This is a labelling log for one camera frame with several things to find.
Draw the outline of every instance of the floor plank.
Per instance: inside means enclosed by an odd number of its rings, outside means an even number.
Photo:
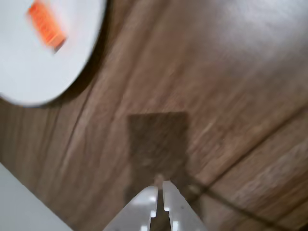
[[[278,130],[212,186],[236,206],[276,221],[306,200],[308,181],[308,111]],[[251,219],[219,209],[230,226],[247,227]]]

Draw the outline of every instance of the wooden floor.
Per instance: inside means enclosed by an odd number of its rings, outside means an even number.
[[[74,231],[102,231],[161,179],[209,231],[298,230],[308,2],[110,1],[73,86],[41,108],[1,101],[0,126],[1,163]]]

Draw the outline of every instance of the orange sticker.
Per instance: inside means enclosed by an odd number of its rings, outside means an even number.
[[[43,42],[57,49],[65,41],[65,35],[55,21],[49,8],[41,1],[36,0],[28,9],[33,27],[40,34]]]

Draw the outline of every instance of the white round object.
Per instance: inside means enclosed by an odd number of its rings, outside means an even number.
[[[36,106],[63,93],[87,63],[102,26],[106,0],[48,0],[67,39],[55,53],[26,13],[33,0],[0,1],[0,96]]]

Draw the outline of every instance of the white surface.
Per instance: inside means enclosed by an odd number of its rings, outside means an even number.
[[[72,231],[0,164],[1,231]]]
[[[156,216],[157,187],[149,186],[135,196],[103,231],[149,231]]]
[[[53,100],[78,77],[95,45],[106,0],[47,0],[67,40],[46,47],[26,12],[33,0],[0,1],[0,96],[25,106]]]
[[[163,182],[163,196],[165,211],[169,211],[171,231],[207,230],[177,187],[170,181]]]

